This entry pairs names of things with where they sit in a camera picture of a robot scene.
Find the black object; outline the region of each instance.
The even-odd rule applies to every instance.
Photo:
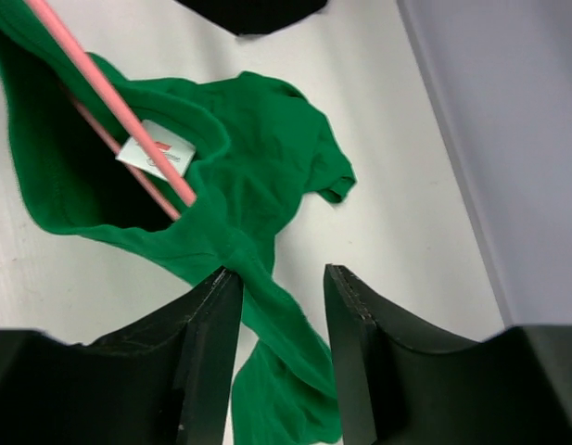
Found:
[[[327,266],[324,294],[346,445],[572,444],[572,327],[476,343]]]
[[[0,445],[220,445],[241,311],[220,270],[90,346],[0,330]]]
[[[177,0],[236,34],[269,34],[322,9],[327,0]]]

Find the green cloth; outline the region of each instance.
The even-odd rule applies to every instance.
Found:
[[[129,81],[93,58],[140,119],[197,147],[186,175],[197,202],[186,209],[167,183],[152,178],[182,213],[170,222],[61,84],[117,140],[127,133],[23,2],[0,0],[0,76],[29,213],[48,232],[123,248],[192,285],[221,265],[238,272],[246,287],[243,323],[260,341],[233,386],[236,445],[337,441],[329,349],[271,277],[274,237],[302,195],[318,192],[335,203],[355,182],[325,116],[291,85],[254,73],[207,84]]]

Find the pink strap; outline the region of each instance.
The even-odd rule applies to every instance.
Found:
[[[105,142],[105,144],[112,150],[112,152],[115,155],[118,155],[121,151],[121,146],[115,140],[115,138],[112,137],[109,132],[107,132],[106,128],[100,125],[100,122],[98,122],[96,118],[92,116],[90,111],[88,111],[88,108],[78,102],[75,97],[71,99],[71,102],[77,108],[83,118],[86,119],[86,121],[92,126],[94,131]],[[129,169],[129,172],[131,172],[133,177],[139,182],[139,184],[144,187],[148,194],[154,198],[154,200],[173,221],[176,221],[181,217],[181,214],[178,212],[178,210],[171,204],[168,199],[166,199],[166,197],[160,193],[156,186],[147,179],[147,176],[141,170],[136,169],[134,166],[128,164],[125,164],[125,167]]]
[[[153,139],[122,99],[121,95],[110,84],[94,61],[83,51],[80,44],[71,35],[51,6],[45,0],[25,0],[25,2],[61,46],[61,49],[65,51],[86,81],[92,85],[104,103],[107,104],[110,111],[127,130],[127,133],[133,136],[148,156],[152,158],[156,167],[168,180],[176,194],[187,206],[193,205],[197,198],[193,189],[158,150]]]

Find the gray wall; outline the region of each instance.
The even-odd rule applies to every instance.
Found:
[[[399,4],[504,319],[572,323],[572,0]]]

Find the white tag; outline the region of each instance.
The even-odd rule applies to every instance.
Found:
[[[143,121],[142,123],[166,159],[183,176],[195,156],[195,146],[153,121]],[[154,161],[133,137],[130,137],[122,146],[121,152],[117,155],[117,160],[166,180],[158,167],[154,165]]]

